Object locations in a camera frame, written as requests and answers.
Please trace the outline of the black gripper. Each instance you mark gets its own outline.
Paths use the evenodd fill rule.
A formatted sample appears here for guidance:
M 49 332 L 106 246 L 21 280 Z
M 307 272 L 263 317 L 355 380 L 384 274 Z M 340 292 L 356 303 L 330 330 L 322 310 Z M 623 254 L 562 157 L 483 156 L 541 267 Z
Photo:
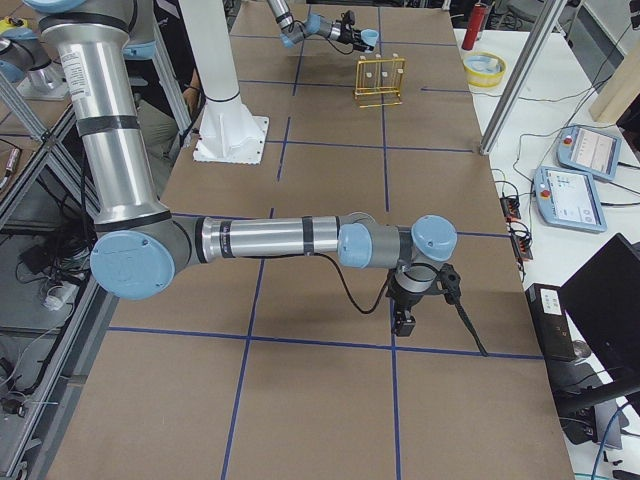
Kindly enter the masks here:
M 371 45 L 360 42 L 360 36 L 363 31 L 366 31 L 366 29 L 354 29 L 350 25 L 342 25 L 340 27 L 338 42 L 344 45 L 354 45 L 354 49 L 359 52 L 372 52 L 373 47 Z
M 411 314 L 426 295 L 440 295 L 444 291 L 437 286 L 441 271 L 431 264 L 416 264 L 408 270 L 390 269 L 386 296 L 392 305 L 392 328 L 395 336 L 411 335 L 416 320 Z

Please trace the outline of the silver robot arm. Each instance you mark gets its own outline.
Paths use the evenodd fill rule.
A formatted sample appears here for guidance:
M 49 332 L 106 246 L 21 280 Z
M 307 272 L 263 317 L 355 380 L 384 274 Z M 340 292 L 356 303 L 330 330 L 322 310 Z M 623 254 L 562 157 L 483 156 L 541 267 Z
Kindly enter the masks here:
M 370 215 L 289 219 L 175 218 L 159 200 L 125 67 L 127 53 L 154 52 L 148 1 L 35 1 L 42 37 L 59 53 L 100 211 L 90 255 L 96 281 L 140 300 L 166 289 L 185 268 L 217 259 L 320 256 L 336 269 L 383 268 L 394 334 L 406 337 L 424 296 L 460 302 L 450 258 L 454 226 L 427 215 L 409 227 Z
M 131 61 L 148 61 L 157 51 L 151 21 L 153 6 L 163 7 L 176 17 L 180 15 L 179 5 L 174 1 L 27 1 L 25 4 L 54 22 L 101 24 L 124 31 L 129 40 L 123 55 Z M 305 22 L 300 22 L 285 1 L 271 1 L 269 7 L 287 47 L 310 36 L 351 45 L 361 52 L 371 52 L 378 42 L 377 31 L 355 28 L 355 13 L 351 10 L 335 21 L 309 14 Z M 49 69 L 51 63 L 30 27 L 15 24 L 1 29 L 1 73 L 8 81 L 21 82 L 30 72 L 44 71 L 44 86 L 55 88 L 58 77 L 55 70 Z

